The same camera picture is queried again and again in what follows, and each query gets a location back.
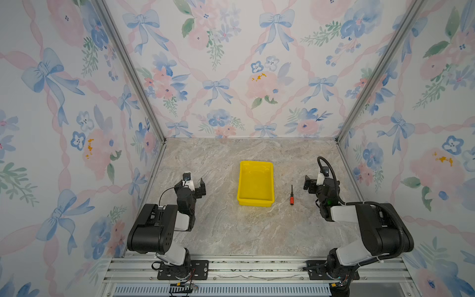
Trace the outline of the red black screwdriver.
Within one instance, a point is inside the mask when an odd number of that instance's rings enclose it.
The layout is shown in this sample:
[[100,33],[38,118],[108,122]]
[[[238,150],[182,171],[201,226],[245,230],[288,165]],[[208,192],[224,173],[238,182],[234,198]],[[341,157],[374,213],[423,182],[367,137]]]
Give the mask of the red black screwdriver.
[[290,205],[294,205],[294,192],[293,192],[293,185],[291,185],[291,194],[289,198]]

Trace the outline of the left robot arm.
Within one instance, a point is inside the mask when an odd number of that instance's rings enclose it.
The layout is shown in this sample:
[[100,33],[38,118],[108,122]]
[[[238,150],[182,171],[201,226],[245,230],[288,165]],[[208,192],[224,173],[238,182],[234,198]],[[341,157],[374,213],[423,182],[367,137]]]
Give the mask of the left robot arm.
[[194,186],[190,173],[184,173],[172,190],[176,203],[145,204],[127,237],[127,249],[139,254],[154,253],[159,258],[158,279],[185,279],[192,276],[193,266],[188,249],[173,241],[175,232],[190,232],[195,224],[198,199],[206,195],[201,179]]

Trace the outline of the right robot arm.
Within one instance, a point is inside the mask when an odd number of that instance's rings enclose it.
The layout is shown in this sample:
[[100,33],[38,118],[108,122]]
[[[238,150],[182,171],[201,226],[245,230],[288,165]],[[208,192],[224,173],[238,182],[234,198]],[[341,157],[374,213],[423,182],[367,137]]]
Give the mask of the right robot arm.
[[315,204],[327,222],[355,223],[358,240],[330,250],[327,259],[307,261],[304,271],[310,275],[349,281],[358,268],[399,257],[414,249],[414,240],[401,217],[390,203],[341,202],[340,182],[320,174],[305,176],[303,189],[316,196]]

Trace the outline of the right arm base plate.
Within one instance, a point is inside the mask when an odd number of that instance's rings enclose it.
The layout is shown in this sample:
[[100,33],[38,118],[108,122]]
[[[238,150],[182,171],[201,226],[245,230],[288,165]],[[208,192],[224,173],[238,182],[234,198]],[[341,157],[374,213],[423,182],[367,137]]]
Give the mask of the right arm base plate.
[[308,260],[303,271],[307,272],[310,280],[344,281],[350,276],[353,266],[341,266],[323,260]]

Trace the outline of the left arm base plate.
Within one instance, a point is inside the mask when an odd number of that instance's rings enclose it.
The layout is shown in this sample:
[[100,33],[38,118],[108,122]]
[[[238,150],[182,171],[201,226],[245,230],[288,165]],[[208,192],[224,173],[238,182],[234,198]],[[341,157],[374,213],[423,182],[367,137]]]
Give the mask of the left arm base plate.
[[166,265],[160,262],[158,267],[153,263],[152,268],[157,271],[158,280],[207,280],[209,275],[208,260],[185,261],[181,266]]

